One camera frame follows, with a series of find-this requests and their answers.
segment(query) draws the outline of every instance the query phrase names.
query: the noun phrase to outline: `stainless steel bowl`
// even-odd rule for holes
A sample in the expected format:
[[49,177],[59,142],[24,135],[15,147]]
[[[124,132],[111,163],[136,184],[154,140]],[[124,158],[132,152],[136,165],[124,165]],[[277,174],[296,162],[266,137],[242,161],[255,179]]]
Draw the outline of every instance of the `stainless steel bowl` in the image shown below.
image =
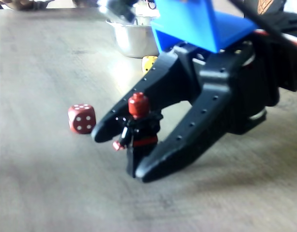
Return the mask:
[[143,58],[159,55],[158,48],[150,26],[154,17],[137,16],[134,24],[107,23],[114,28],[118,50],[127,57]]

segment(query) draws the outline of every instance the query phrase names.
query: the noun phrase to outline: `black cable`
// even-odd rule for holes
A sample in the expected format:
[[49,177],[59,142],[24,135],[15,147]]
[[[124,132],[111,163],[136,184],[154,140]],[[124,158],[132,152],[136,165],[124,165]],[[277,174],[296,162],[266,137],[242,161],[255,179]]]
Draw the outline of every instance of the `black cable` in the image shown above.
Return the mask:
[[234,6],[236,6],[247,18],[249,18],[253,23],[258,25],[261,29],[265,30],[269,36],[274,40],[279,42],[281,45],[284,45],[288,49],[291,49],[297,52],[297,46],[294,45],[291,41],[286,39],[280,31],[275,29],[265,20],[263,20],[257,13],[251,11],[248,7],[244,5],[242,0],[229,0]]

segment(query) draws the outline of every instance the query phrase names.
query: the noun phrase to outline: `yellow die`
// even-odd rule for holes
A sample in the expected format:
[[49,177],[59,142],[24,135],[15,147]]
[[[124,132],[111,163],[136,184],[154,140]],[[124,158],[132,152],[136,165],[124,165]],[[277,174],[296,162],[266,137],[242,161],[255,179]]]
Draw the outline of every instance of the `yellow die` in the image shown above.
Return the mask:
[[145,56],[142,58],[142,72],[146,74],[153,66],[156,56]]

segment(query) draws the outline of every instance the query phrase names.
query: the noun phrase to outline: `lego minifigure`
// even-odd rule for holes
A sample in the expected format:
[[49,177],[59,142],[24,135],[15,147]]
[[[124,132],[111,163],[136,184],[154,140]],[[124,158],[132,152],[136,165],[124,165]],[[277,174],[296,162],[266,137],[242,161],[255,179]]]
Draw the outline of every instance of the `lego minifigure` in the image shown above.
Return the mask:
[[124,129],[113,147],[116,150],[127,149],[127,173],[135,178],[139,163],[158,142],[157,132],[163,116],[160,112],[150,111],[149,100],[143,93],[133,94],[128,100],[128,108],[131,117],[121,118]]

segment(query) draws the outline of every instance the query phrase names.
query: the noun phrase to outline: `wooden table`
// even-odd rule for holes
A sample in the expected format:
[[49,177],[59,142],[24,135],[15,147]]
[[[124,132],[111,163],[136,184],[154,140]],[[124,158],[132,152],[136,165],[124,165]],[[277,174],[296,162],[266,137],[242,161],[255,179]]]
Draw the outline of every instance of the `wooden table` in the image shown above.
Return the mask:
[[[94,9],[0,12],[0,232],[297,232],[297,94],[194,165],[142,184],[124,152],[68,128],[142,76]],[[189,105],[164,111],[164,138]]]

